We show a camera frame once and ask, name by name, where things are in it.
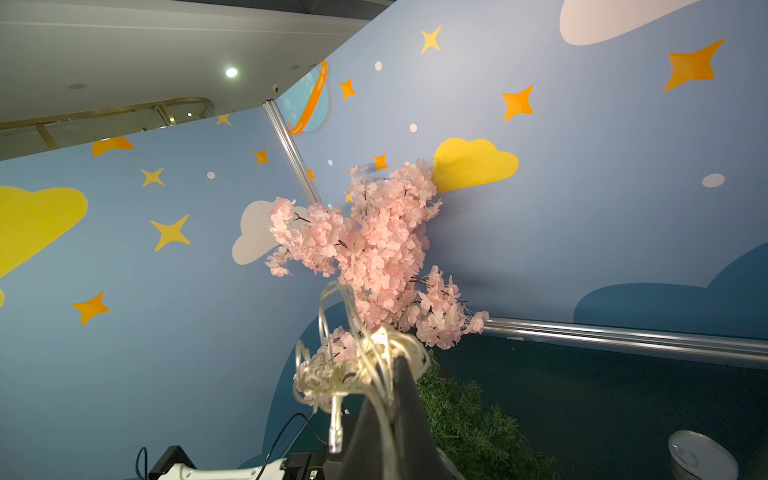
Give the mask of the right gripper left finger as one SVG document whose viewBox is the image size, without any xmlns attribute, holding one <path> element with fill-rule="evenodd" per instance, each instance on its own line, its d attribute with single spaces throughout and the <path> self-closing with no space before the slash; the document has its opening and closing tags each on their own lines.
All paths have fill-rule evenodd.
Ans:
<svg viewBox="0 0 768 480">
<path fill-rule="evenodd" d="M 385 435 L 391 430 L 381 426 L 375 406 L 366 399 L 357 418 L 353 436 L 342 455 L 338 478 L 375 480 L 396 478 L 396 454 Z"/>
</svg>

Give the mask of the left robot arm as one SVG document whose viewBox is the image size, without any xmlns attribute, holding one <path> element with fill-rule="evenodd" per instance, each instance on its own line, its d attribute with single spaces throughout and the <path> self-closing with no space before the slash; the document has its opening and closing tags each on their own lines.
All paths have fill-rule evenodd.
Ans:
<svg viewBox="0 0 768 480">
<path fill-rule="evenodd" d="M 204 465 L 192 459 L 179 445 L 171 445 L 151 463 L 148 450 L 139 449 L 134 461 L 134 479 L 308 479 L 310 468 L 299 465 L 327 447 L 327 435 L 315 414 L 296 412 L 274 426 L 265 450 L 235 466 Z"/>
</svg>

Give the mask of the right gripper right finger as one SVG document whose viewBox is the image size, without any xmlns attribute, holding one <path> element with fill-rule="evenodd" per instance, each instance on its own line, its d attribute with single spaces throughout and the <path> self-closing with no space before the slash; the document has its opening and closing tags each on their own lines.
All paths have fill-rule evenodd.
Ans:
<svg viewBox="0 0 768 480">
<path fill-rule="evenodd" d="M 436 445 L 407 359 L 397 357 L 393 367 L 393 433 L 399 478 L 463 479 L 454 463 Z"/>
</svg>

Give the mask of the small green christmas tree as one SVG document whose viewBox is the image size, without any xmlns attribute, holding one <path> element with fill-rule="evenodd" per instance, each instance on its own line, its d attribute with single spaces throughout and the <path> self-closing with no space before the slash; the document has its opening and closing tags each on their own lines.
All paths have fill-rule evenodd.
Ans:
<svg viewBox="0 0 768 480">
<path fill-rule="evenodd" d="M 561 477 L 555 458 L 534 450 L 517 419 L 497 405 L 484 406 L 480 386 L 454 380 L 434 356 L 417 389 L 436 445 L 465 478 Z"/>
</svg>

